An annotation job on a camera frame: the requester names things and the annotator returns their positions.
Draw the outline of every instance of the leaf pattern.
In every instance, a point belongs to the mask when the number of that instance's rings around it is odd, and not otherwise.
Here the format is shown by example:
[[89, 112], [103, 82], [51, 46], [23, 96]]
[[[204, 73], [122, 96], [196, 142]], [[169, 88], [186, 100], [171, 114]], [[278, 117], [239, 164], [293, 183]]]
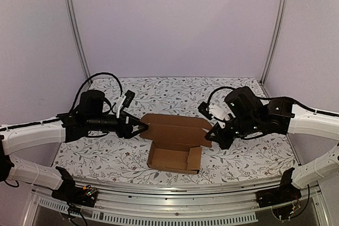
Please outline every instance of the leaf pattern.
[[[121, 83], [124, 91], [129, 89], [136, 93], [134, 103], [126, 110], [136, 117], [146, 113], [203, 117], [198, 112], [198, 105], [220, 86], [249, 86], [256, 95], [264, 96], [258, 82], [251, 78], [123, 78]], [[97, 79], [91, 89], [105, 92], [111, 102], [119, 97], [114, 79]], [[211, 102], [226, 107], [224, 98], [228, 93], [228, 90], [217, 92]], [[247, 141], [236, 139], [229, 150], [220, 150], [214, 142], [212, 145], [212, 148], [202, 149], [201, 168], [197, 175], [148, 168], [150, 141], [140, 137], [125, 140], [114, 133], [102, 138], [62, 143], [54, 165], [82, 178], [156, 185], [258, 179], [281, 175], [297, 165], [284, 135], [270, 134]]]

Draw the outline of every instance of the vertical metal post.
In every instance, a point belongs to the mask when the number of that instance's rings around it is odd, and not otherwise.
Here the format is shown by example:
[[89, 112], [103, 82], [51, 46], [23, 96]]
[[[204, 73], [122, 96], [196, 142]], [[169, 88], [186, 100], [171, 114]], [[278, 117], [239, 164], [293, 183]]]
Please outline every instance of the vertical metal post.
[[81, 42], [80, 33], [79, 33], [79, 30], [78, 30], [78, 25], [77, 25], [76, 18], [75, 18], [73, 0], [65, 0], [65, 1], [66, 1], [68, 17], [69, 17], [69, 21], [70, 21], [70, 26], [72, 28], [73, 37], [74, 37], [75, 46], [76, 46], [76, 49], [77, 49], [77, 52], [78, 52], [80, 64], [81, 64], [81, 67], [83, 69], [85, 78], [88, 79], [91, 76], [91, 74], [90, 74], [90, 70], [88, 68], [83, 44]]
[[263, 70], [263, 73], [262, 73], [261, 79], [260, 79], [260, 83], [262, 85], [265, 85], [265, 83], [267, 81], [267, 77], [268, 77], [270, 69], [271, 69], [272, 60], [273, 60], [273, 57], [274, 57], [276, 45], [278, 43], [281, 24], [282, 24], [284, 12], [285, 12], [286, 1], [287, 0], [280, 0], [280, 2], [279, 2], [278, 15], [276, 17], [275, 27], [274, 27], [274, 31], [273, 31], [273, 37], [272, 37], [272, 40], [271, 40], [269, 53], [267, 54], [267, 59], [266, 59], [266, 63], [265, 63], [265, 66], [264, 66], [264, 70]]

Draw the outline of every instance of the wall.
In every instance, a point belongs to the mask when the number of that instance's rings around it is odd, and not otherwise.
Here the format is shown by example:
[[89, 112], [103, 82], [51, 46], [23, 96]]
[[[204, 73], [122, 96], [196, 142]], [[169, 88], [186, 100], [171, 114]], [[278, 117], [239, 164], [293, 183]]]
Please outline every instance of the wall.
[[[272, 96], [339, 112], [338, 0], [288, 0], [282, 31], [266, 88]], [[306, 163], [336, 142], [294, 135], [292, 142]], [[339, 175], [319, 182], [333, 225], [339, 225]]]
[[[65, 0], [0, 0], [0, 123], [14, 124], [67, 111], [84, 80]], [[21, 151], [48, 165], [57, 146]], [[0, 183], [0, 225], [20, 225], [29, 185]]]
[[74, 0], [93, 73], [259, 78], [279, 0]]

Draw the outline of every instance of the cardboard box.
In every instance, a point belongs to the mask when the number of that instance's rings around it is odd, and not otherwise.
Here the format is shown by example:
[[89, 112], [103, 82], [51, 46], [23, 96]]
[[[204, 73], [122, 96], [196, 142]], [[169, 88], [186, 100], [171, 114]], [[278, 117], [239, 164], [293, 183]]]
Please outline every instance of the cardboard box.
[[201, 146], [212, 147], [205, 139], [211, 124], [202, 118], [146, 114], [141, 118], [148, 124], [142, 138], [152, 140], [147, 165], [152, 169], [185, 174], [197, 174], [200, 170]]

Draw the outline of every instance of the box flap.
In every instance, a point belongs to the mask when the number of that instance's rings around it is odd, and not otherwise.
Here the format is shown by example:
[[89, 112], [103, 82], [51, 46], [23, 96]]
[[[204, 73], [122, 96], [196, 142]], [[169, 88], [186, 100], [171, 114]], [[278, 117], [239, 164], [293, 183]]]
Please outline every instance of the box flap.
[[146, 124], [165, 124], [186, 127], [196, 127], [211, 130], [212, 125], [201, 117], [164, 115], [164, 114], [146, 114], [141, 119], [141, 122]]
[[188, 170], [199, 170], [201, 161], [201, 147], [191, 148], [189, 156], [187, 158], [187, 169]]
[[212, 143], [205, 139], [205, 135], [206, 132], [202, 128], [148, 124], [148, 130], [141, 133], [140, 137], [157, 143], [191, 144], [211, 148]]

